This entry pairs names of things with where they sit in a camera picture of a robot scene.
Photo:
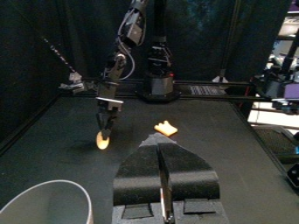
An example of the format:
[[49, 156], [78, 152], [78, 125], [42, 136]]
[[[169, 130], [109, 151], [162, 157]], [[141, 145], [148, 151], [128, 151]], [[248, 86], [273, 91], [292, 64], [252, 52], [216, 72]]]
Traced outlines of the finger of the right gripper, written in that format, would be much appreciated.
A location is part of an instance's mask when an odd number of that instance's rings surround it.
[[110, 131], [112, 131], [112, 128], [113, 128], [113, 124], [114, 124], [116, 119], [117, 119], [117, 116], [116, 115], [112, 115], [108, 118], [108, 120], [106, 120], [106, 126], [104, 128], [104, 139], [105, 140], [109, 138]]
[[106, 124], [105, 115], [97, 113], [96, 118], [97, 118], [98, 131], [101, 133], [101, 136], [105, 137], [105, 124]]

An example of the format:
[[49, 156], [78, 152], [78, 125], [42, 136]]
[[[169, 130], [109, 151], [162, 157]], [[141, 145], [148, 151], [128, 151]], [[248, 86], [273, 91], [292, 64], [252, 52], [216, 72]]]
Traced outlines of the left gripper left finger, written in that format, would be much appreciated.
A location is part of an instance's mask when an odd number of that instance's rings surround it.
[[162, 224], [157, 141], [150, 135], [118, 166], [110, 224]]

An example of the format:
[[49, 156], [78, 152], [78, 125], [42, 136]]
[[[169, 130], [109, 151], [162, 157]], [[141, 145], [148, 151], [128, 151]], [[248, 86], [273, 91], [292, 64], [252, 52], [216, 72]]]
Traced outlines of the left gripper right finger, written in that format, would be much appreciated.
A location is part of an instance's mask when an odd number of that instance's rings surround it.
[[165, 224], [229, 224], [220, 203], [217, 173], [207, 161], [173, 141], [156, 149]]

